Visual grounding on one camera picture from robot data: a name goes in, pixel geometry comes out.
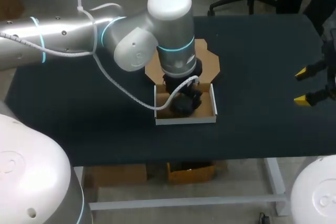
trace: cardboard box under table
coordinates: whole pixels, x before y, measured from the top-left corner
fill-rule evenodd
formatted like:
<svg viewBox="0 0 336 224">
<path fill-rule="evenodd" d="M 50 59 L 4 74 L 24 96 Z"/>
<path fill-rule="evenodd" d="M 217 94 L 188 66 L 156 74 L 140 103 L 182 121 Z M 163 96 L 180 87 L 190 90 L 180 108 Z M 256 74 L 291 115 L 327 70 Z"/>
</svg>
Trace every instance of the cardboard box under table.
<svg viewBox="0 0 336 224">
<path fill-rule="evenodd" d="M 156 125 L 168 124 L 192 124 L 192 123 L 215 123 L 217 108 L 212 80 L 220 72 L 218 56 L 207 50 L 207 43 L 203 39 L 195 40 L 195 51 L 198 59 L 202 61 L 203 72 L 200 76 L 200 83 L 196 87 L 203 92 L 201 96 L 202 104 L 188 118 L 176 118 L 169 107 L 164 110 L 154 111 Z M 163 83 L 163 71 L 160 66 L 157 51 L 153 59 L 145 67 L 146 75 L 155 83 L 154 104 L 162 106 L 170 96 L 166 92 Z"/>
</svg>

